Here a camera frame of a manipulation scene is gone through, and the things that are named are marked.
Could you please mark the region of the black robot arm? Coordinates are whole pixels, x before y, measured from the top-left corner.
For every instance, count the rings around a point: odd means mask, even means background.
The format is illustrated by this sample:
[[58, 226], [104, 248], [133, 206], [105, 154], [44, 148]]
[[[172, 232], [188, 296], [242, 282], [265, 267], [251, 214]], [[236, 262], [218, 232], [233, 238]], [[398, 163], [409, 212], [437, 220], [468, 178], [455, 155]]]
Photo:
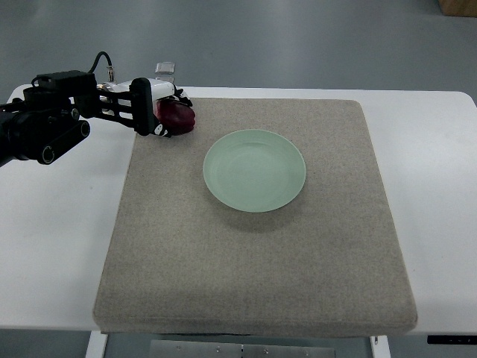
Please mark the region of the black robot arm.
[[137, 78], [125, 91], [108, 92], [97, 87], [92, 69], [37, 75], [22, 98], [1, 105], [1, 164], [53, 163], [89, 136], [90, 118], [153, 134], [159, 121], [150, 81]]

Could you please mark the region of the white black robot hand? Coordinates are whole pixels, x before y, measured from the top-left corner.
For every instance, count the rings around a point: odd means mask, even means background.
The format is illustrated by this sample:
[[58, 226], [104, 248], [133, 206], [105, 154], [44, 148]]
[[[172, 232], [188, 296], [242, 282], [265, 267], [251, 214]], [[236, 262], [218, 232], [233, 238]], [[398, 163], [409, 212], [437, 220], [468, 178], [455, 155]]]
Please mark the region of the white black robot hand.
[[97, 85], [97, 89], [101, 100], [99, 117], [132, 128], [141, 136], [156, 135], [156, 101], [171, 98], [192, 108], [184, 91], [166, 81], [136, 78], [120, 84], [105, 82]]

